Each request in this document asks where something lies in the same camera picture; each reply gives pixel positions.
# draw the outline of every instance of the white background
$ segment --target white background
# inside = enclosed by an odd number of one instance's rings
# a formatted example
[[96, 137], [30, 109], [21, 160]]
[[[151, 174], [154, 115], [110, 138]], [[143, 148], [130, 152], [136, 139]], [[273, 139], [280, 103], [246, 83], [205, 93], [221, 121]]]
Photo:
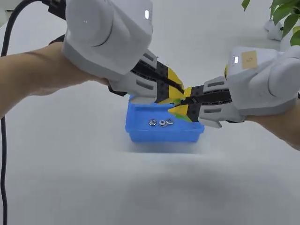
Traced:
[[[268, 1], [253, 0], [246, 13], [241, 0], [153, 2], [151, 49], [185, 86], [222, 75], [236, 45], [279, 47], [262, 29]], [[65, 29], [34, 3], [18, 18], [9, 53], [45, 46]], [[92, 82], [15, 107], [7, 115], [9, 224], [299, 224], [300, 153], [259, 125], [206, 128], [197, 144], [137, 145], [126, 111], [127, 98]], [[151, 149], [193, 154], [144, 153]]]
[[14, 9], [22, 0], [1, 0], [0, 8], [4, 10]]

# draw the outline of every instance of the blue plastic tray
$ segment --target blue plastic tray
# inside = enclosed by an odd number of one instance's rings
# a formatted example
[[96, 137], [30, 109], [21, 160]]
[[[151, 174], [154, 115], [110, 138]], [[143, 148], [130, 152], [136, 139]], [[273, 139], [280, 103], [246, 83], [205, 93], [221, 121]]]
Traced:
[[[129, 102], [125, 129], [131, 140], [135, 143], [197, 142], [204, 126], [175, 118], [168, 112], [170, 108], [169, 104], [134, 105]], [[159, 121], [168, 118], [174, 120], [174, 124], [161, 127]], [[156, 126], [148, 124], [151, 119], [157, 121]]]

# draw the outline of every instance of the human arm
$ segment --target human arm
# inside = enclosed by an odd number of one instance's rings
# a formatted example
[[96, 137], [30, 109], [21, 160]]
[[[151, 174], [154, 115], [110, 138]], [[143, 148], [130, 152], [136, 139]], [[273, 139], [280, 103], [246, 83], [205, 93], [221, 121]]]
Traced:
[[253, 116], [248, 120], [260, 124], [293, 148], [300, 150], [300, 100], [293, 109], [281, 115]]
[[0, 58], [0, 117], [30, 95], [48, 95], [59, 89], [104, 79], [82, 72], [61, 54], [62, 43]]

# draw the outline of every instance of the metal washer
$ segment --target metal washer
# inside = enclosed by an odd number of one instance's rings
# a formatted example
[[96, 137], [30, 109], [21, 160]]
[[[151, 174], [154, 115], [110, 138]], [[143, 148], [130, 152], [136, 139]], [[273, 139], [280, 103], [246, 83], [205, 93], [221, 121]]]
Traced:
[[157, 122], [156, 122], [156, 120], [149, 120], [148, 124], [153, 127], [153, 126], [157, 125]]
[[172, 119], [167, 119], [165, 122], [167, 123], [167, 125], [173, 125], [174, 120], [172, 120]]
[[168, 124], [167, 124], [167, 122], [166, 122], [165, 120], [161, 120], [161, 121], [159, 122], [159, 124], [160, 124], [160, 126], [161, 126], [162, 128], [165, 128], [166, 126], [168, 126]]

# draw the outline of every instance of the label sticker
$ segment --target label sticker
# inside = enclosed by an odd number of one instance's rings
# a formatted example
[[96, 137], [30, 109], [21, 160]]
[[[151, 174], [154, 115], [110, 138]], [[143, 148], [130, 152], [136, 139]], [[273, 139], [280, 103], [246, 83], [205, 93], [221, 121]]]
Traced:
[[257, 68], [257, 53], [256, 51], [251, 52], [243, 52], [242, 53], [242, 68], [243, 69], [251, 69]]

